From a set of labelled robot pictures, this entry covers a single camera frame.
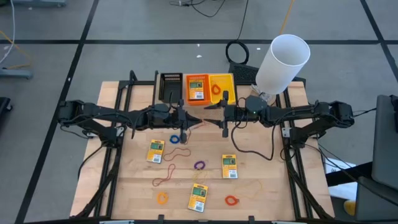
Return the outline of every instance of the yellow package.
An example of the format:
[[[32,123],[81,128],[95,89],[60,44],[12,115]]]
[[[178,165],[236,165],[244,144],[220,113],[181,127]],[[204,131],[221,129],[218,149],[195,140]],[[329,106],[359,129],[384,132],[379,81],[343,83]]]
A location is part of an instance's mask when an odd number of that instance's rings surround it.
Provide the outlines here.
[[[238,178],[238,166],[236,165],[236,155],[223,155],[223,178],[237,179]]]
[[[204,100],[204,80],[189,80],[189,99]]]
[[[147,161],[161,163],[163,149],[164,149],[164,141],[153,139],[150,142],[150,148],[148,151]]]
[[[207,191],[207,186],[193,184],[191,197],[189,198],[188,209],[197,212],[203,212],[205,210]]]

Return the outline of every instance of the orange rubber band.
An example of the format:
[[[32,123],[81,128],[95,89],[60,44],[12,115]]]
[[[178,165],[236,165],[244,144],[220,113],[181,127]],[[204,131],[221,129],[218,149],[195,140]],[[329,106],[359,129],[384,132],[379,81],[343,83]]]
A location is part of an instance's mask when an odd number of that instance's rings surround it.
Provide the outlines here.
[[[167,203],[167,201],[169,200],[169,195],[165,192],[159,192],[159,194],[157,194],[157,203],[164,205]]]
[[[169,155],[173,154],[173,152],[174,152],[176,149],[179,149],[179,150],[181,150],[181,151],[188,151],[189,154],[188,154],[188,155],[176,154],[176,155],[173,156],[173,158],[167,160],[167,159],[166,159],[166,156],[169,156]],[[191,150],[189,150],[189,149],[182,149],[182,148],[180,148],[180,147],[176,147],[175,149],[173,149],[172,152],[170,152],[170,153],[168,153],[168,154],[164,154],[164,155],[163,155],[163,160],[164,160],[164,161],[167,161],[167,162],[168,162],[168,161],[172,161],[176,156],[185,156],[185,157],[191,156]]]
[[[214,95],[219,95],[220,93],[221,93],[221,88],[217,85],[217,84],[214,84],[212,87],[211,87],[211,92],[214,94]]]
[[[236,205],[237,203],[239,203],[239,199],[232,195],[229,195],[229,196],[225,197],[225,203],[229,206],[233,206],[233,205]]]
[[[167,177],[166,178],[155,178],[152,180],[152,185],[154,187],[159,186],[162,182],[168,181],[172,178],[173,171],[175,170],[175,164],[170,164],[169,168],[167,168]]]

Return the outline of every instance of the yellow cable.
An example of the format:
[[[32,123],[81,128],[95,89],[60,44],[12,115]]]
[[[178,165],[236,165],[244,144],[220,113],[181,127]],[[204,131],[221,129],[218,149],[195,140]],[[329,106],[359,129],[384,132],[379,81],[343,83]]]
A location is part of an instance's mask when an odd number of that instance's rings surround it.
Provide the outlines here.
[[[10,44],[13,43],[13,41],[12,41],[3,31],[0,30],[0,34],[2,34],[2,35],[8,40],[8,42],[10,42]],[[20,49],[20,48],[18,47],[18,45],[14,44],[14,47],[15,47],[21,54],[25,55],[25,57],[28,58],[29,63],[23,64],[23,65],[13,65],[13,66],[8,67],[7,69],[15,69],[15,68],[22,68],[22,67],[31,66],[31,65],[32,65],[32,59],[31,59],[30,55],[29,55],[28,53],[24,52],[22,49]]]
[[[252,184],[253,184],[254,182],[256,182],[256,181],[260,184],[260,189],[258,189],[258,190],[256,191],[256,193],[254,193],[253,196],[247,196],[247,195],[244,195],[244,194],[243,194],[243,195],[238,194],[237,189],[246,188],[247,186],[252,185]],[[248,198],[248,199],[254,200],[254,199],[256,199],[257,195],[261,192],[261,190],[262,190],[262,183],[261,183],[260,180],[256,179],[256,180],[250,181],[249,183],[246,183],[246,184],[243,184],[243,185],[240,185],[240,186],[235,187],[235,188],[234,188],[234,194],[235,194],[238,198],[239,198],[239,197],[246,197],[246,198]]]
[[[284,20],[284,23],[282,24],[282,28],[280,28],[279,35],[282,35],[282,33],[284,32],[285,25],[286,25],[286,21],[287,21],[287,18],[289,18],[289,15],[290,15],[290,12],[291,12],[291,10],[292,10],[294,1],[295,1],[295,0],[292,0],[292,2],[290,2],[289,10],[287,11],[287,14],[286,14],[286,16],[285,16],[285,20]]]

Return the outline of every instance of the rubber band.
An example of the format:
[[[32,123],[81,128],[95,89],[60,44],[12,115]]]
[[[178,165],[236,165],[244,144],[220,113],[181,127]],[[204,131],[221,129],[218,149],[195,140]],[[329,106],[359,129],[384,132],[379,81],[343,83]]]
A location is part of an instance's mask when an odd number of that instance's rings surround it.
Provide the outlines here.
[[[229,206],[233,206],[233,205],[236,205],[237,203],[239,203],[239,199],[232,195],[229,195],[229,196],[225,197],[225,203]]]
[[[159,194],[157,194],[157,203],[160,205],[164,205],[167,203],[167,201],[169,200],[169,195],[165,192],[159,192]]]
[[[195,170],[195,173],[192,176],[192,181],[197,184],[204,184],[206,177],[207,177],[207,170]]]
[[[220,88],[217,84],[214,84],[214,85],[211,87],[211,92],[212,92],[214,95],[219,95],[219,94],[221,93],[221,88]]]
[[[175,150],[177,150],[177,149],[179,149],[179,150],[181,150],[181,151],[188,151],[189,154],[188,154],[188,155],[176,154],[176,155],[173,156],[173,158],[171,158],[171,159],[166,159],[166,156],[173,154],[173,152],[174,152]],[[168,153],[168,154],[164,154],[164,155],[163,155],[163,160],[169,162],[169,161],[172,161],[176,156],[185,156],[185,157],[191,156],[191,150],[189,150],[189,149],[182,149],[182,148],[180,148],[180,147],[176,147],[175,149],[173,149],[172,152],[170,152],[170,153]]]
[[[153,180],[152,180],[152,185],[153,185],[154,187],[157,187],[157,186],[159,186],[162,182],[170,180],[170,179],[172,178],[172,175],[173,175],[173,171],[174,171],[174,170],[175,170],[175,164],[170,164],[170,165],[169,165],[169,168],[167,168],[167,177],[166,177],[166,178],[155,178],[155,179],[153,179]]]
[[[253,196],[247,196],[247,195],[244,195],[244,194],[243,194],[243,195],[242,195],[242,194],[240,195],[240,194],[237,193],[237,189],[245,188],[245,187],[247,187],[247,186],[249,186],[249,185],[252,185],[254,182],[258,182],[258,183],[259,183],[260,189],[258,189],[258,190],[256,191],[256,193],[254,193]],[[250,181],[250,182],[247,183],[247,184],[243,184],[243,185],[240,185],[240,186],[235,187],[235,188],[234,188],[234,194],[235,194],[236,196],[238,196],[238,197],[246,197],[246,198],[248,198],[248,199],[254,200],[254,199],[257,197],[257,195],[261,192],[261,190],[262,190],[262,183],[260,182],[260,180],[256,179],[256,180]]]
[[[202,126],[206,126],[207,125],[207,122],[204,119],[201,119],[201,121],[202,121],[201,125],[198,125],[198,126],[195,126],[195,127],[192,127],[192,128],[188,128],[189,134],[187,135],[187,141],[186,141],[186,143],[184,145],[188,144],[189,139],[191,138],[192,130],[195,130],[196,128],[200,128]]]
[[[170,137],[170,142],[173,143],[173,144],[177,144],[177,143],[180,142],[180,137],[178,137],[177,135],[173,134],[173,135]]]
[[[205,161],[198,161],[198,162],[195,163],[195,165],[193,165],[193,168],[196,169],[196,170],[202,170],[202,169],[205,168],[205,166],[206,166]]]

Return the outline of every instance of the yellow tray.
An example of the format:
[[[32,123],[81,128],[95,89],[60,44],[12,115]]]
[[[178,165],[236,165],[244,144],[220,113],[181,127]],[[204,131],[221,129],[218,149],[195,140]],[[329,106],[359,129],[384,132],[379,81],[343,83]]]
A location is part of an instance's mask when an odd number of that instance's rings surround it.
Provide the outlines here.
[[[210,75],[209,74],[209,84],[210,84],[210,101],[211,104],[216,104],[223,99],[223,92],[226,90],[228,91],[228,104],[232,105],[235,104],[235,85],[234,85],[234,78],[232,74],[217,74],[217,75]],[[213,85],[218,85],[221,89],[219,94],[213,93]]]

